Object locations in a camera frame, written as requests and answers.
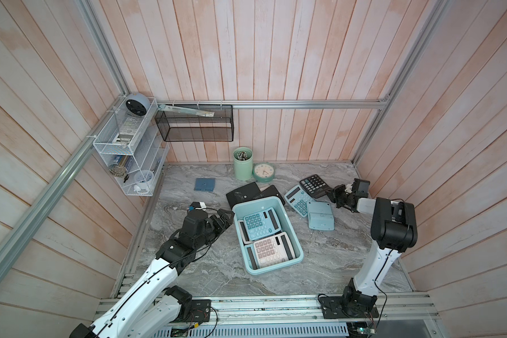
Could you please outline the small teal calculator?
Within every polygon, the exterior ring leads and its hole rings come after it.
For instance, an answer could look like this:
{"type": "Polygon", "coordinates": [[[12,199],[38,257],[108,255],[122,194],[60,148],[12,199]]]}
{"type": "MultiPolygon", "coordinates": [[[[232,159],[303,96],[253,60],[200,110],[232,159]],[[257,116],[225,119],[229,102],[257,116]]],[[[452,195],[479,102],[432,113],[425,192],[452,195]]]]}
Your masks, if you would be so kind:
{"type": "Polygon", "coordinates": [[[249,259],[249,262],[250,262],[250,265],[252,267],[253,270],[257,270],[258,269],[258,265],[257,265],[257,262],[256,262],[256,256],[255,256],[255,253],[254,253],[254,247],[253,247],[253,244],[248,244],[245,246],[245,250],[246,250],[246,257],[249,259]]]}

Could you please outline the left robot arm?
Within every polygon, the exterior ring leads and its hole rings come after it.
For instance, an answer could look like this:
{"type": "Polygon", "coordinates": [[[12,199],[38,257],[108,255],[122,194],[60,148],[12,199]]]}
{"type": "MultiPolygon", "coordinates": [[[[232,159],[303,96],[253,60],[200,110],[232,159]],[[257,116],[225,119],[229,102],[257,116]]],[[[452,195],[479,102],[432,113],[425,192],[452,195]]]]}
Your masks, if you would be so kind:
{"type": "Polygon", "coordinates": [[[209,215],[191,206],[183,226],[157,251],[142,277],[93,324],[80,324],[71,337],[149,337],[161,326],[191,315],[192,296],[172,286],[181,272],[233,224],[232,211],[209,215]]]}

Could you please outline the mint green storage box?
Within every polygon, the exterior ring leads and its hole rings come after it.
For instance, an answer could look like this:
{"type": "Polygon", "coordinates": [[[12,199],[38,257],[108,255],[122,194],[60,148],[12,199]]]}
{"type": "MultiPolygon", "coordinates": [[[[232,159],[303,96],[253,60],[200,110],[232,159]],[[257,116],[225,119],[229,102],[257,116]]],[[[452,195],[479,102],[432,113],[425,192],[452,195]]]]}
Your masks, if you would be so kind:
{"type": "Polygon", "coordinates": [[[236,204],[232,212],[249,274],[260,275],[303,261],[304,251],[279,198],[236,204]]]}

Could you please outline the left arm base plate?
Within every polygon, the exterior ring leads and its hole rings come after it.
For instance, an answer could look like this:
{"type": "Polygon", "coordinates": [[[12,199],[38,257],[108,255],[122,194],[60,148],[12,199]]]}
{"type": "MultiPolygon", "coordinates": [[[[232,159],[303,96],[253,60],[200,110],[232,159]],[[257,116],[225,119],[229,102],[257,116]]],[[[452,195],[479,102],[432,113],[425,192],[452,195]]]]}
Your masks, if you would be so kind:
{"type": "Polygon", "coordinates": [[[181,305],[178,317],[172,323],[198,323],[210,321],[211,300],[193,299],[181,305]]]}

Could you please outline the black calculator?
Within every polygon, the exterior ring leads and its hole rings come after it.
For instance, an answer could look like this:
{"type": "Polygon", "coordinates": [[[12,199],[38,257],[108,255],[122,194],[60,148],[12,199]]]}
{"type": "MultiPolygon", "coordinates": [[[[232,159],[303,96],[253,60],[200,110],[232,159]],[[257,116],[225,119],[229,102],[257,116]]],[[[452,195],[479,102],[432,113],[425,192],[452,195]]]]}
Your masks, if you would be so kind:
{"type": "Polygon", "coordinates": [[[313,199],[324,197],[331,190],[331,187],[317,174],[304,178],[299,185],[313,199]]]}

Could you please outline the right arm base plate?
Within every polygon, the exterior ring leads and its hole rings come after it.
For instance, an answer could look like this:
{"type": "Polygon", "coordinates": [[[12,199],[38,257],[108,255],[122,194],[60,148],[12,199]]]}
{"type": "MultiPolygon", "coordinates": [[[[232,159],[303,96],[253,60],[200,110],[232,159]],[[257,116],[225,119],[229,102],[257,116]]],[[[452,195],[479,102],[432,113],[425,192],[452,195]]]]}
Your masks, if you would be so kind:
{"type": "Polygon", "coordinates": [[[379,311],[375,305],[377,297],[369,297],[363,294],[345,298],[329,297],[320,294],[317,297],[321,305],[325,319],[346,319],[346,318],[378,318],[379,311]]]}

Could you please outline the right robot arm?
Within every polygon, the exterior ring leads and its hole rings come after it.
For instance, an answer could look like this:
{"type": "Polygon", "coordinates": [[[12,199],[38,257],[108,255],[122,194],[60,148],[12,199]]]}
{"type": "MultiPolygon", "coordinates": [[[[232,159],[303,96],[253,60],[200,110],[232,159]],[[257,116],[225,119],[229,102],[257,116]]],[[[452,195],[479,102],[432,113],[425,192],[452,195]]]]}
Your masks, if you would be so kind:
{"type": "Polygon", "coordinates": [[[348,315],[370,313],[381,293],[380,285],[392,264],[418,241],[415,206],[402,199],[368,197],[370,183],[355,179],[327,192],[338,208],[372,216],[370,236],[372,246],[362,268],[342,295],[341,307],[348,315]]]}

